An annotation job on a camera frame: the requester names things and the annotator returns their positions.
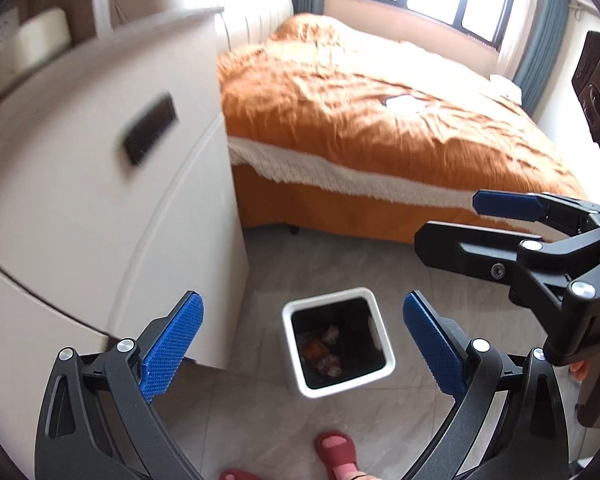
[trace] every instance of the orange bedspread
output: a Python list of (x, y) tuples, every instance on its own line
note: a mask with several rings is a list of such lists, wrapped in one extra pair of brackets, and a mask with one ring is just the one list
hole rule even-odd
[[(383, 232), (373, 233), (369, 225), (356, 226), (350, 218), (354, 213), (338, 218), (338, 197), (359, 197), (366, 207), (369, 199), (391, 202), (405, 214), (425, 208), (427, 216), (450, 221), (462, 210), (464, 220), (469, 215), (473, 223), (486, 225), (493, 223), (479, 219), (466, 204), (478, 189), (585, 197), (552, 142), (519, 106), (463, 65), (409, 43), (303, 14), (283, 23), (264, 44), (222, 54), (218, 75), (232, 161), (238, 165), (238, 205), (247, 225), (285, 221), (410, 241), (417, 226), (395, 234), (383, 221), (378, 227)], [(424, 110), (400, 116), (382, 104), (404, 94), (423, 102)], [(284, 164), (273, 160), (276, 154), (286, 157)], [(325, 165), (322, 176), (302, 174), (317, 164)], [(274, 170), (267, 173), (267, 165)], [(248, 184), (241, 184), (241, 178)], [(259, 179), (268, 182), (258, 184)], [(254, 211), (263, 209), (263, 193), (275, 202), (272, 180), (287, 189), (317, 188), (307, 189), (307, 197), (330, 193), (333, 215), (325, 215), (322, 201), (321, 220), (311, 221), (304, 209), (312, 204), (302, 193), (296, 201), (302, 203), (295, 206), (281, 204), (284, 210), (276, 211), (269, 200), (264, 216)], [(368, 224), (367, 217), (361, 214), (360, 222)]]

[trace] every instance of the tile floor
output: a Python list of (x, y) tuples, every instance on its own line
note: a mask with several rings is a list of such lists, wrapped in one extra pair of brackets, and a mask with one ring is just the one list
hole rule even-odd
[[(421, 290), (439, 314), (469, 336), (507, 352), (527, 354), (544, 341), (533, 315), (509, 303), (507, 287), (424, 267), (413, 247), (285, 227), (245, 232), (250, 277), (227, 371), (185, 362), (154, 406), (184, 453), (208, 480), (227, 467), (268, 480), (326, 478), (312, 441), (337, 428), (356, 442), (360, 467), (400, 478), (440, 426), (452, 399), (441, 394), (402, 323), (402, 298)], [(278, 320), (287, 301), (354, 286), (374, 292), (397, 365), (384, 380), (322, 400), (286, 389)], [(573, 422), (575, 384), (559, 374), (577, 455), (584, 431)], [(498, 420), (498, 394), (464, 468), (484, 452)]]

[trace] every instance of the white trash can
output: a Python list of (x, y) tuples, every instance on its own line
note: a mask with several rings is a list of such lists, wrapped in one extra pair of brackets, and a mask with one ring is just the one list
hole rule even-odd
[[(395, 368), (394, 352), (376, 298), (368, 288), (287, 303), (282, 310), (281, 334), (288, 387), (310, 399), (377, 381)], [(318, 371), (316, 362), (310, 364), (302, 357), (303, 349), (307, 356), (308, 350), (315, 348), (318, 354), (328, 348), (331, 357), (326, 361), (337, 362), (340, 373), (337, 366), (329, 367), (328, 372), (324, 367)]]

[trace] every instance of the garbage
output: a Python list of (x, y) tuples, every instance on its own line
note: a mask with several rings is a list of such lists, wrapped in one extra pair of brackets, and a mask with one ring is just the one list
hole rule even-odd
[(298, 335), (300, 356), (320, 375), (339, 377), (342, 373), (342, 364), (340, 358), (333, 353), (333, 347), (338, 343), (339, 336), (340, 330), (335, 325), (329, 326), (327, 330), (313, 330)]

